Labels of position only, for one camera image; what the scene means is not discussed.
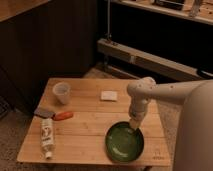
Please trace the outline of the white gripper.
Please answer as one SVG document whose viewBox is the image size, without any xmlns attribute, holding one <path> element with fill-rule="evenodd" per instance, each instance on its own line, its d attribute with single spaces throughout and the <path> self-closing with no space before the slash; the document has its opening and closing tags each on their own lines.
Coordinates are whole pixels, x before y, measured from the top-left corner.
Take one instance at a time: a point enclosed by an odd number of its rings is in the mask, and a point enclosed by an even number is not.
<svg viewBox="0 0 213 171">
<path fill-rule="evenodd" d="M 129 116 L 132 118 L 129 125 L 133 130 L 137 130 L 148 110 L 148 99 L 132 98 L 129 107 Z"/>
</svg>

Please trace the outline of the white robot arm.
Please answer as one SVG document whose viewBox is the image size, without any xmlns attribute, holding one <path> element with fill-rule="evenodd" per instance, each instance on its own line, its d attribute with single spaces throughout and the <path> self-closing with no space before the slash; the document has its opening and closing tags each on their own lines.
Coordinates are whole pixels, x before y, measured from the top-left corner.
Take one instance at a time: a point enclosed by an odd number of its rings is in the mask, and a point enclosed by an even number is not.
<svg viewBox="0 0 213 171">
<path fill-rule="evenodd" d="M 130 126 L 137 129 L 151 99 L 182 106 L 173 171 L 213 171 L 213 79 L 157 84 L 151 77 L 127 86 Z"/>
</svg>

